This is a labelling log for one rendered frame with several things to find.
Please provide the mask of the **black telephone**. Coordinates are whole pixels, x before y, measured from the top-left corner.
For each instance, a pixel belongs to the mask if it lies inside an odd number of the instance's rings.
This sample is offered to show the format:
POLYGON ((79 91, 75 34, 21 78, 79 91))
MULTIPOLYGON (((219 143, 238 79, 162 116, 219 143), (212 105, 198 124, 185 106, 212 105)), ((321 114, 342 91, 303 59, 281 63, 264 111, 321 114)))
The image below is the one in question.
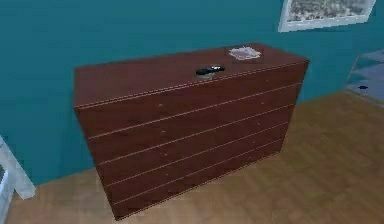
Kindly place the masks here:
POLYGON ((216 72, 224 71, 223 66, 209 66, 205 68, 199 68, 196 70, 196 75, 201 78, 212 77, 216 72))

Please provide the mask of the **dark red chest of drawers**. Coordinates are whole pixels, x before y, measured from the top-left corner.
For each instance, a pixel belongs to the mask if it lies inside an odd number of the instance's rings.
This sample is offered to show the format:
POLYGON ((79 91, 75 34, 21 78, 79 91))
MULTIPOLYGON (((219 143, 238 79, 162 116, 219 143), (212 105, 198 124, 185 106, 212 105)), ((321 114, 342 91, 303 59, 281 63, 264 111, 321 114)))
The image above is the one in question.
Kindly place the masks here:
POLYGON ((73 109, 116 220, 279 152, 309 65, 260 43, 81 66, 73 109), (201 78, 196 70, 223 66, 201 78))

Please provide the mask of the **white framed wall picture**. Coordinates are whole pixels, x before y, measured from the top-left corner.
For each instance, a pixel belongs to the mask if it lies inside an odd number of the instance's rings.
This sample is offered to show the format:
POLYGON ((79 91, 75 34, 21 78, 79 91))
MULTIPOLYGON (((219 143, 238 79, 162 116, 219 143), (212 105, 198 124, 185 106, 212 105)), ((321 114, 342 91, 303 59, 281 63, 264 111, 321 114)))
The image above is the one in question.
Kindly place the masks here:
POLYGON ((365 23, 377 0, 284 0, 279 32, 365 23))

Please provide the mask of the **white furniture frame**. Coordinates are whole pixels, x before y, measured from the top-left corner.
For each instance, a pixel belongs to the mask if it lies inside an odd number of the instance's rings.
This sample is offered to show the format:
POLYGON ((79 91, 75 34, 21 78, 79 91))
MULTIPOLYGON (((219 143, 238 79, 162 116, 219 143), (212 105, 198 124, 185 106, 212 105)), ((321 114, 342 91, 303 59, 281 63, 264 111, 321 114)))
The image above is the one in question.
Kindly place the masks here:
POLYGON ((36 187, 0 135, 0 224, 5 224, 14 193, 23 200, 35 196, 36 187))

